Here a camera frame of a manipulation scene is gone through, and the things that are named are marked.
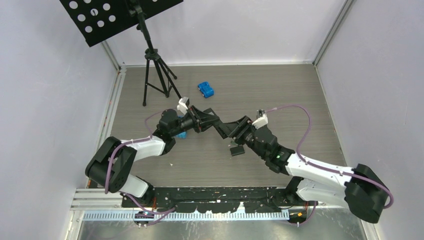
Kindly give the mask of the black remote control back up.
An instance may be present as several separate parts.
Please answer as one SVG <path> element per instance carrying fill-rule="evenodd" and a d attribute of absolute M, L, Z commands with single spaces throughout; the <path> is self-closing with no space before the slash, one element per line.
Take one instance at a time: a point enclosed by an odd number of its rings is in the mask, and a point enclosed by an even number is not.
<path fill-rule="evenodd" d="M 234 130 L 233 122 L 222 122 L 221 120 L 216 120 L 213 123 L 213 127 L 221 136 L 222 139 L 233 138 L 232 132 Z"/>

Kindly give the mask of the black battery cover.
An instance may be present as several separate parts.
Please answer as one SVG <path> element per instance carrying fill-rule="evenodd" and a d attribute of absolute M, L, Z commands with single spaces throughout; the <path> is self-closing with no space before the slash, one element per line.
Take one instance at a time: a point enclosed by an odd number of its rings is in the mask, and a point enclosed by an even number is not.
<path fill-rule="evenodd" d="M 245 149 L 242 145 L 234 146 L 230 148 L 230 154 L 232 157 L 242 155 L 245 153 Z"/>

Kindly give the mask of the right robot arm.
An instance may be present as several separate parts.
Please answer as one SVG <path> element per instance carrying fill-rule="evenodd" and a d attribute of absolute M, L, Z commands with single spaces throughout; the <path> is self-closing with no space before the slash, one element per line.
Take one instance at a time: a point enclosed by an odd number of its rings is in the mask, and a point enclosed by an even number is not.
<path fill-rule="evenodd" d="M 306 157 L 279 144 L 266 126 L 256 127 L 247 116 L 214 124 L 222 138 L 246 145 L 275 173 L 292 176 L 285 198 L 291 205 L 319 201 L 349 209 L 368 223 L 379 222 L 384 209 L 393 203 L 383 181 L 367 165 L 344 167 Z"/>

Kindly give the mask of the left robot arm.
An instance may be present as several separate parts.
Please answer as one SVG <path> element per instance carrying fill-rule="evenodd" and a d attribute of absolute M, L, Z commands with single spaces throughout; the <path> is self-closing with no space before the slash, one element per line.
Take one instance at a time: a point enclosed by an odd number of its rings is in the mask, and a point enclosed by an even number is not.
<path fill-rule="evenodd" d="M 149 183 L 131 174 L 134 162 L 165 155 L 176 144 L 176 135 L 191 129 L 204 132 L 219 120 L 210 108 L 201 111 L 191 106 L 183 117 L 175 109 L 166 109 L 161 112 L 156 130 L 148 137 L 132 140 L 107 137 L 88 163 L 85 175 L 104 186 L 106 193 L 129 194 L 141 207 L 148 207 L 153 202 L 153 193 L 148 190 Z"/>

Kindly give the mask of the blue green white block stack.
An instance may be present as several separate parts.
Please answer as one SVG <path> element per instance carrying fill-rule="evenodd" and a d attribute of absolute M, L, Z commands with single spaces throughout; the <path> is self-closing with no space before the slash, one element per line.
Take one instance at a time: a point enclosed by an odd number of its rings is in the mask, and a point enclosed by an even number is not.
<path fill-rule="evenodd" d="M 180 132 L 175 137 L 179 138 L 179 139 L 186 139 L 187 138 L 187 131 Z"/>

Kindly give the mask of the blue toy car block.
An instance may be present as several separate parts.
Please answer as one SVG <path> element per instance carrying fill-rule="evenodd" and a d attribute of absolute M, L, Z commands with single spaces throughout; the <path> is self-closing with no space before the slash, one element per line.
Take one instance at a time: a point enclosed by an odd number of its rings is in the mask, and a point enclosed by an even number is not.
<path fill-rule="evenodd" d="M 199 83 L 197 87 L 205 99 L 210 98 L 215 94 L 214 89 L 210 86 L 208 81 Z"/>

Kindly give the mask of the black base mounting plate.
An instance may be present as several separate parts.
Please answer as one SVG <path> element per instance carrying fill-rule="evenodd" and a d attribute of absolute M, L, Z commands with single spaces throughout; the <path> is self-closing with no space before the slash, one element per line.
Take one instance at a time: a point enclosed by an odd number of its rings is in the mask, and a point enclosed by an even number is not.
<path fill-rule="evenodd" d="M 151 208 L 158 212 L 174 209 L 176 213 L 201 214 L 234 213 L 244 208 L 246 213 L 277 213 L 292 207 L 303 207 L 305 202 L 286 194 L 274 186 L 259 187 L 149 187 L 142 197 L 120 194 L 124 208 Z"/>

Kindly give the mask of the aluminium frame rail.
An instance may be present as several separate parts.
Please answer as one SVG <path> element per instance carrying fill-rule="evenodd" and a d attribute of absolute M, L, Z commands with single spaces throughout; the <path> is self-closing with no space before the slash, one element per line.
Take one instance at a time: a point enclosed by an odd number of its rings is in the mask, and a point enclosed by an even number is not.
<path fill-rule="evenodd" d="M 154 207 L 122 207 L 121 193 L 104 194 L 100 188 L 78 189 L 71 203 L 71 210 L 79 213 L 78 220 L 99 223 L 133 223 L 137 226 L 159 221 L 163 222 L 235 222 L 235 221 L 281 221 L 285 224 L 300 225 L 313 217 L 333 218 L 337 223 L 344 219 L 364 224 L 347 209 L 338 205 L 320 202 L 304 202 L 305 206 L 281 209 L 279 212 L 246 213 L 241 207 L 233 213 L 178 213 L 174 209 L 158 212 Z"/>

